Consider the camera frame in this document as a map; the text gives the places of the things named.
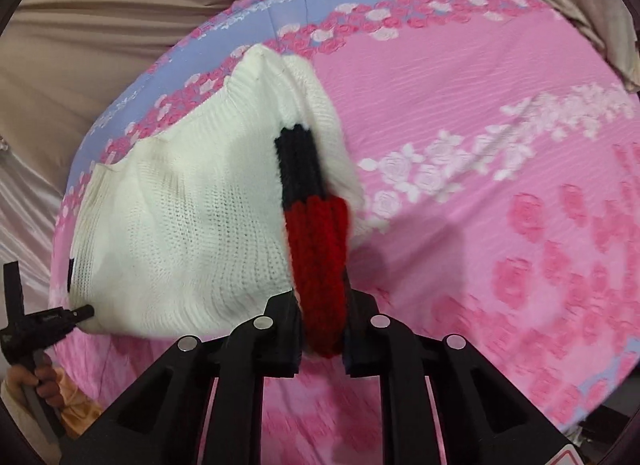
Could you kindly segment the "person's left hand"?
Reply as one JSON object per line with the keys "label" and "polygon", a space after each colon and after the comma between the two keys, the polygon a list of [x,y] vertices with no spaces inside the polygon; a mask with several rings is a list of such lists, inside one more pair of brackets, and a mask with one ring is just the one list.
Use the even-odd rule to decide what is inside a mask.
{"label": "person's left hand", "polygon": [[58,386],[58,375],[56,375],[52,360],[46,353],[42,355],[40,364],[34,372],[30,372],[21,364],[11,365],[6,372],[4,385],[13,400],[25,409],[28,408],[24,394],[24,388],[27,387],[34,389],[37,396],[51,407],[55,409],[64,407],[64,399],[60,386]]}

